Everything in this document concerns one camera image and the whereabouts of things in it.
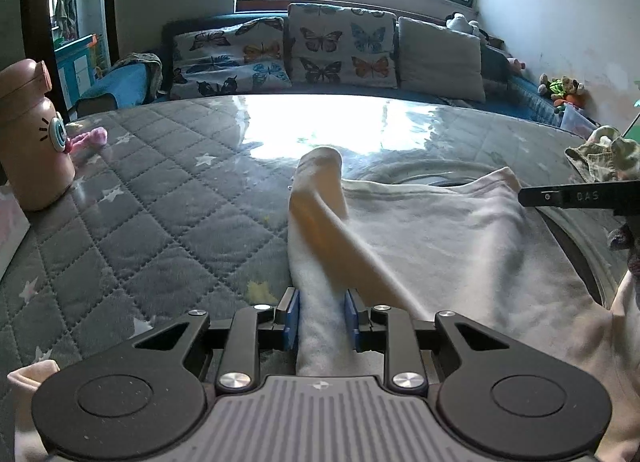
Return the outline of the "grey blanket on sofa arm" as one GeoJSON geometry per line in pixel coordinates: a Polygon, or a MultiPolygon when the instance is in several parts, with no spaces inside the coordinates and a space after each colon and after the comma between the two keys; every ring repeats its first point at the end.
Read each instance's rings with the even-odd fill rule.
{"type": "Polygon", "coordinates": [[[130,52],[123,58],[120,58],[112,66],[113,70],[119,68],[138,65],[144,66],[146,74],[146,88],[144,101],[149,103],[154,101],[158,94],[162,91],[162,84],[164,80],[163,76],[163,62],[160,57],[154,52],[130,52]]]}

